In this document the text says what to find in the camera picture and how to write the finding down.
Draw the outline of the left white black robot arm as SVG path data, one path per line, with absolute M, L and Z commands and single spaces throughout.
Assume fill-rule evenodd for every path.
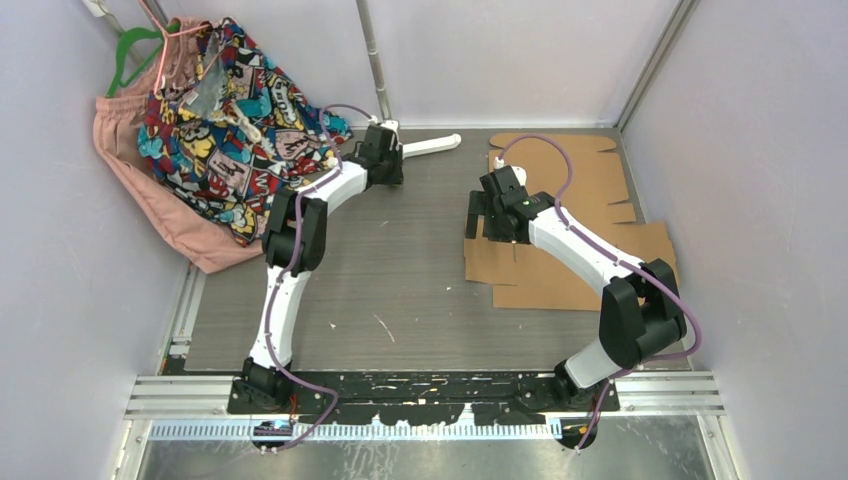
M 306 283 L 321 264 L 328 217 L 374 185 L 403 184 L 399 124 L 367 128 L 340 165 L 312 185 L 275 194 L 262 238 L 267 293 L 260 330 L 240 374 L 233 379 L 227 412 L 282 413 L 290 405 L 293 333 Z

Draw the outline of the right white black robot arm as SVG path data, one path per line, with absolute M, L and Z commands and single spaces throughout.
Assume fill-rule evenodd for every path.
M 469 194 L 465 236 L 532 245 L 560 261 L 600 296 L 596 338 L 554 368 L 552 390 L 567 410 L 582 409 L 595 388 L 632 370 L 688 332 L 672 267 L 645 262 L 613 247 L 582 225 L 559 199 L 529 194 L 519 168 L 481 176 Z

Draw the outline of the brown cardboard box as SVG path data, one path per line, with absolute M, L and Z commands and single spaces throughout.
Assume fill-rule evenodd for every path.
M 563 207 L 612 246 L 645 262 L 660 258 L 677 265 L 665 224 L 637 218 L 615 140 L 594 134 L 523 139 L 518 133 L 500 133 L 490 143 L 491 159 L 504 152 L 507 164 L 527 171 L 529 193 L 561 192 Z M 491 285 L 496 307 L 596 311 L 601 305 L 591 286 L 531 245 L 477 236 L 465 240 L 464 258 L 466 279 Z

